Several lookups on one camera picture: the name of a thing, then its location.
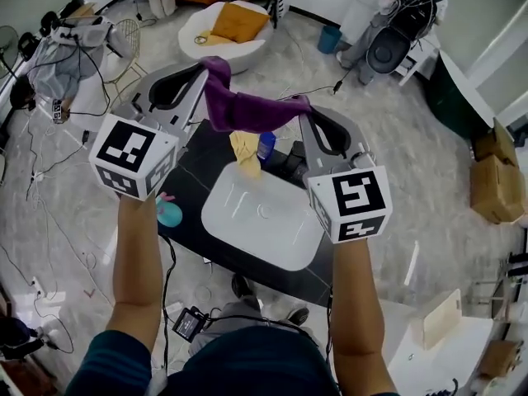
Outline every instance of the black countertop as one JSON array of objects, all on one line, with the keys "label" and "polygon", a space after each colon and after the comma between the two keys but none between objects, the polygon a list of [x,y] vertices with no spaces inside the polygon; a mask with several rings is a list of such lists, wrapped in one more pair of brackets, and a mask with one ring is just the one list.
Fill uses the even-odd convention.
[{"label": "black countertop", "polygon": [[[181,208],[183,220],[176,228],[158,224],[159,233],[249,280],[326,306],[329,285],[332,283],[333,253],[328,236],[323,235],[310,265],[299,271],[283,270],[215,238],[201,223],[201,210],[224,167],[236,161],[229,133],[214,131],[210,122],[204,120],[189,140],[187,148],[188,151],[168,175],[161,189],[176,198],[173,202]],[[274,151],[263,170],[303,187],[301,182],[284,177],[280,166],[285,159],[283,153]]]}]

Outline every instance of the striped fabric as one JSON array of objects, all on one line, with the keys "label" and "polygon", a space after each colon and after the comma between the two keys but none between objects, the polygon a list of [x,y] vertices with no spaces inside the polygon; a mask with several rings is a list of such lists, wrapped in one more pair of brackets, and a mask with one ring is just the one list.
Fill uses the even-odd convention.
[{"label": "striped fabric", "polygon": [[286,14],[284,0],[277,0],[277,18],[281,19]]}]

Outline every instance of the yellow cloth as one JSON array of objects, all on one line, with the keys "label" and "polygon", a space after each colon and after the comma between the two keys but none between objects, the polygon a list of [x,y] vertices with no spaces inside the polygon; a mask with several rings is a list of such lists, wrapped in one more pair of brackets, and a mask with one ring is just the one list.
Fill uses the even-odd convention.
[{"label": "yellow cloth", "polygon": [[235,130],[230,136],[231,146],[237,163],[249,177],[258,179],[261,176],[261,162],[257,158],[258,135]]},{"label": "yellow cloth", "polygon": [[198,45],[237,44],[223,36],[211,35],[211,31],[203,31],[199,36],[203,36],[206,39],[206,42],[201,44],[197,43]]},{"label": "yellow cloth", "polygon": [[211,34],[242,44],[253,40],[269,19],[269,15],[255,12],[238,4],[225,3]]}]

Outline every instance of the blue bucket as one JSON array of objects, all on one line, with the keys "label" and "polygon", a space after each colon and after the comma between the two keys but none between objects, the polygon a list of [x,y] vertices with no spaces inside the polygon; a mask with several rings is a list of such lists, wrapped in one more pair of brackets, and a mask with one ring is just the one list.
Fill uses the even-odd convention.
[{"label": "blue bucket", "polygon": [[319,37],[319,44],[317,44],[317,50],[324,54],[332,53],[333,49],[336,48],[341,35],[341,31],[335,26],[323,26],[323,29],[321,30],[321,36]]}]

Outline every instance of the white sink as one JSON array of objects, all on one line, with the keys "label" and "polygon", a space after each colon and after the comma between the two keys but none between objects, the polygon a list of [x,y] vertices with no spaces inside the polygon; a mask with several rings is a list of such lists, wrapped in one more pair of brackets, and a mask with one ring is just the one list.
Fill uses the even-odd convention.
[{"label": "white sink", "polygon": [[289,271],[307,267],[323,237],[305,191],[267,172],[246,177],[237,163],[220,173],[201,221],[216,238]]}]

